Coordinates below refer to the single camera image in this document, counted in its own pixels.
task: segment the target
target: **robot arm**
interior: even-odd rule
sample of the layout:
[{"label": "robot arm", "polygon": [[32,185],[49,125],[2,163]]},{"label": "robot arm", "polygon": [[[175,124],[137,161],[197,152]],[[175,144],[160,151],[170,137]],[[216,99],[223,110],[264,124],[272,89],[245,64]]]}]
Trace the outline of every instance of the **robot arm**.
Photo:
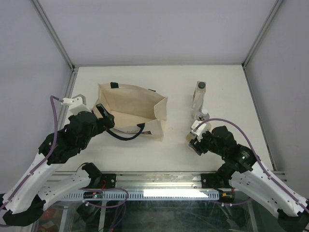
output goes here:
[{"label": "robot arm", "polygon": [[54,134],[49,134],[39,147],[39,152],[31,166],[18,183],[6,194],[1,195],[6,203],[3,219],[7,225],[27,226],[40,218],[44,210],[63,196],[88,186],[95,186],[100,180],[101,172],[92,163],[63,181],[42,188],[47,179],[67,160],[86,149],[91,138],[114,127],[113,115],[102,104],[96,107],[102,114],[97,118],[84,104],[83,96],[63,99],[73,113],[70,123],[57,132],[56,146],[47,160],[40,164],[51,150]]},{"label": "robot arm", "polygon": [[286,231],[302,232],[309,223],[309,202],[280,179],[262,161],[258,161],[251,149],[237,144],[225,126],[209,131],[192,130],[194,138],[189,146],[199,155],[208,151],[225,161],[216,172],[215,180],[237,188],[259,202]]}]

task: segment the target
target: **canvas tote bag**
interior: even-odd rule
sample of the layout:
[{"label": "canvas tote bag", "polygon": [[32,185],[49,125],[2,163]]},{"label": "canvas tote bag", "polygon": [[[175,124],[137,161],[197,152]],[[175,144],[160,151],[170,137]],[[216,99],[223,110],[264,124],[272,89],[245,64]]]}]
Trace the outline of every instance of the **canvas tote bag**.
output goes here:
[{"label": "canvas tote bag", "polygon": [[[99,85],[95,105],[103,104],[114,115],[115,127],[108,131],[114,137],[131,140],[141,134],[162,141],[167,120],[167,101],[167,97],[153,90],[111,82]],[[96,107],[92,110],[98,118],[102,117]],[[134,135],[123,137],[119,132]]]}]

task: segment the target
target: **black bag handle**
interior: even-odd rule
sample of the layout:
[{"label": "black bag handle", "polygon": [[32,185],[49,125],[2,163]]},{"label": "black bag handle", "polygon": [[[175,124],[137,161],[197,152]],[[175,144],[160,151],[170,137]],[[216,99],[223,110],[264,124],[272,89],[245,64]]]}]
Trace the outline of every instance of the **black bag handle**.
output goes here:
[{"label": "black bag handle", "polygon": [[145,128],[145,123],[137,124],[137,126],[140,128],[140,131],[137,132],[134,136],[128,137],[128,138],[122,137],[122,136],[120,136],[120,135],[118,135],[118,134],[115,134],[115,133],[112,132],[111,130],[107,130],[106,132],[107,132],[108,134],[110,134],[112,137],[116,138],[116,139],[119,139],[119,140],[122,140],[122,141],[129,141],[129,140],[135,139],[136,137],[138,137],[138,136],[143,132],[143,130],[144,130],[144,128]]}]

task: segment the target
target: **purple cable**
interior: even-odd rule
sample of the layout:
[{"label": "purple cable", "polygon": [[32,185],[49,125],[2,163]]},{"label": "purple cable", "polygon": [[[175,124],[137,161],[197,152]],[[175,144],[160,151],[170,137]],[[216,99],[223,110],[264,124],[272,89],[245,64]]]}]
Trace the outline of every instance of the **purple cable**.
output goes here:
[{"label": "purple cable", "polygon": [[[30,173],[33,174],[35,172],[35,170],[37,170],[53,153],[55,146],[56,146],[56,142],[57,142],[57,131],[58,131],[58,120],[57,120],[57,112],[56,112],[56,107],[55,107],[55,103],[54,103],[54,99],[59,101],[59,102],[63,102],[63,100],[55,97],[55,96],[50,96],[50,102],[52,105],[52,110],[53,110],[53,116],[54,116],[54,126],[55,126],[55,131],[54,131],[54,139],[53,139],[53,144],[50,148],[50,151],[48,152],[47,156],[41,160],[41,162],[39,162],[33,169],[30,170]],[[20,190],[20,188],[23,186],[23,184],[29,179],[29,177],[31,177],[31,175],[26,175],[25,178],[19,183],[19,185],[16,187],[16,189],[11,193],[11,195],[8,197],[8,201],[10,201],[14,195]],[[5,208],[5,206],[8,204],[8,202],[4,203],[1,207],[0,207],[0,211],[2,209]],[[8,225],[3,225],[0,224],[0,227],[10,227]]]},{"label": "purple cable", "polygon": [[309,209],[307,209],[302,203],[299,203],[299,200],[293,195],[291,194],[282,184],[280,184],[276,179],[274,179],[273,177],[271,177],[271,174],[266,170],[266,168],[262,165],[261,159],[260,157],[257,155],[257,153],[255,152],[248,136],[245,134],[245,132],[239,127],[237,126],[235,123],[226,120],[226,119],[222,119],[222,118],[211,118],[211,119],[206,119],[204,121],[202,121],[197,127],[196,130],[202,126],[203,124],[210,122],[210,121],[221,121],[221,122],[226,122],[234,127],[236,127],[239,132],[245,137],[247,143],[249,144],[250,149],[252,150],[256,161],[258,162],[258,164],[260,165],[260,167],[263,169],[264,173],[268,176],[269,179],[271,179],[273,182],[275,182],[276,185],[278,185],[286,194],[288,194],[295,202],[296,204],[299,204],[307,213],[309,213]]},{"label": "purple cable", "polygon": [[93,207],[101,208],[101,209],[119,207],[119,206],[123,205],[127,201],[127,199],[129,198],[129,192],[127,190],[125,190],[124,188],[109,188],[109,189],[89,189],[89,188],[85,189],[85,188],[80,188],[80,190],[88,191],[88,192],[123,191],[123,192],[126,193],[126,198],[122,202],[120,202],[117,205],[112,205],[112,206],[100,206],[100,205],[92,204],[90,202],[85,201],[86,204],[91,205]]},{"label": "purple cable", "polygon": [[[114,224],[114,223],[117,221],[117,219],[119,218],[119,216],[120,216],[122,210],[123,210],[123,213],[122,213],[121,218],[119,219],[119,221],[118,221],[116,224]],[[113,223],[112,223],[112,225],[110,226],[110,231],[109,231],[109,232],[112,232],[112,230],[113,230],[116,226],[119,225],[119,223],[122,221],[122,219],[124,219],[125,214],[126,214],[126,204],[123,204],[123,206],[122,206],[120,212],[115,216],[115,218],[114,218],[114,220],[113,220]]]}]

